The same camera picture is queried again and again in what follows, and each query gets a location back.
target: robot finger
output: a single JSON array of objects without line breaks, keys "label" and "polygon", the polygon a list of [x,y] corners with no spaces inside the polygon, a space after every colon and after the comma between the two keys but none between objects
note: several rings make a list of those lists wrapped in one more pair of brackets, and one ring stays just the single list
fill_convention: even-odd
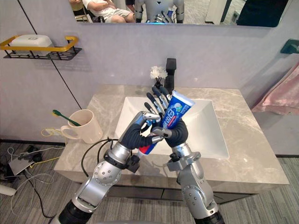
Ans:
[{"label": "robot finger", "polygon": [[153,90],[153,92],[155,93],[155,95],[158,97],[159,103],[160,103],[163,111],[166,111],[167,106],[168,106],[167,105],[167,101],[163,98],[160,90],[157,87],[155,87],[155,86],[153,86],[151,89]]},{"label": "robot finger", "polygon": [[160,86],[159,90],[166,97],[167,102],[169,103],[170,100],[171,100],[171,95],[169,94],[169,92],[167,91],[167,89],[164,86]]},{"label": "robot finger", "polygon": [[162,109],[161,105],[158,104],[158,102],[155,100],[153,95],[151,95],[149,92],[146,94],[146,96],[150,99],[152,104],[154,105],[155,109],[158,111],[161,118],[164,116],[164,110]]},{"label": "robot finger", "polygon": [[156,113],[149,113],[149,112],[143,111],[142,119],[144,120],[144,122],[146,122],[147,120],[151,120],[151,121],[155,120],[156,122],[159,122],[161,120],[161,117]]},{"label": "robot finger", "polygon": [[145,132],[146,130],[149,129],[149,127],[150,127],[150,125],[147,123],[147,125],[144,128],[142,128],[140,132],[141,133]]},{"label": "robot finger", "polygon": [[164,17],[163,20],[165,23],[173,23],[172,19],[164,11],[162,11],[161,13]]},{"label": "robot finger", "polygon": [[157,142],[162,141],[163,139],[164,139],[164,137],[162,137],[162,136],[155,136],[151,140],[152,140],[153,144],[155,144]]},{"label": "robot finger", "polygon": [[154,127],[151,132],[164,138],[170,138],[172,136],[172,131],[163,127]]},{"label": "robot finger", "polygon": [[157,112],[149,105],[148,102],[144,103],[144,106],[146,107],[146,109],[148,109],[151,113],[155,113],[157,114]]}]

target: yellow cable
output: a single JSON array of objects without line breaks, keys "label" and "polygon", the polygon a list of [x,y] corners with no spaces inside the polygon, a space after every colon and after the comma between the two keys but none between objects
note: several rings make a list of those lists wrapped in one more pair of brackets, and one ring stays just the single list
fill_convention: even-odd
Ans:
[{"label": "yellow cable", "polygon": [[33,168],[33,166],[36,165],[36,164],[44,163],[44,162],[49,162],[49,161],[51,161],[51,160],[56,160],[56,159],[59,159],[59,158],[60,158],[60,156],[59,156],[59,157],[52,158],[52,159],[49,159],[49,160],[45,160],[45,161],[41,161],[41,162],[33,163],[32,165],[30,165],[30,168]]},{"label": "yellow cable", "polygon": [[[53,130],[53,132],[52,132],[51,134],[49,134],[49,135],[45,135],[45,134],[43,134],[43,132],[46,131],[46,129]],[[43,137],[50,137],[50,136],[54,136],[54,132],[59,133],[59,134],[64,138],[64,144],[66,145],[66,144],[67,144],[66,137],[62,134],[61,131],[56,130],[56,129],[53,128],[53,127],[46,127],[46,128],[43,128],[43,129],[41,130],[41,135],[42,135]]]}]

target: white mug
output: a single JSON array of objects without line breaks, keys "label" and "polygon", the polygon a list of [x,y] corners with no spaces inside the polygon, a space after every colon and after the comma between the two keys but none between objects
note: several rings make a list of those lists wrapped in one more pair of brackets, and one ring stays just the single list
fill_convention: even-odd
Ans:
[{"label": "white mug", "polygon": [[[61,133],[66,138],[82,139],[87,144],[96,143],[102,138],[103,132],[91,110],[83,109],[76,111],[70,116],[70,119],[76,121],[81,126],[75,126],[73,123],[68,121],[68,125],[62,126],[60,128]],[[65,130],[72,130],[77,135],[70,135],[66,133]]]}]

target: white sink basin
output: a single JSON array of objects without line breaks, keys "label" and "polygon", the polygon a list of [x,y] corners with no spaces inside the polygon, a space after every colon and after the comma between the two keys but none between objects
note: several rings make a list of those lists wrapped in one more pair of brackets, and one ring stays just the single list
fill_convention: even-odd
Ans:
[{"label": "white sink basin", "polygon": [[[195,99],[195,105],[183,116],[189,136],[186,141],[192,151],[198,151],[203,158],[228,159],[228,149],[217,120],[211,100]],[[115,130],[119,138],[139,111],[146,111],[144,102],[152,103],[144,97],[126,97]],[[147,136],[150,129],[143,133]],[[166,141],[159,142],[151,154],[170,155],[171,148]]]}]

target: pink towel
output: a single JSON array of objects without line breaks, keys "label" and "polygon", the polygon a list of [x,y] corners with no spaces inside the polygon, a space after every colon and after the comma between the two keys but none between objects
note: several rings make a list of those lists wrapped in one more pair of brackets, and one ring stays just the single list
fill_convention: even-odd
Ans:
[{"label": "pink towel", "polygon": [[299,115],[299,63],[291,68],[252,109],[252,112],[264,111]]}]

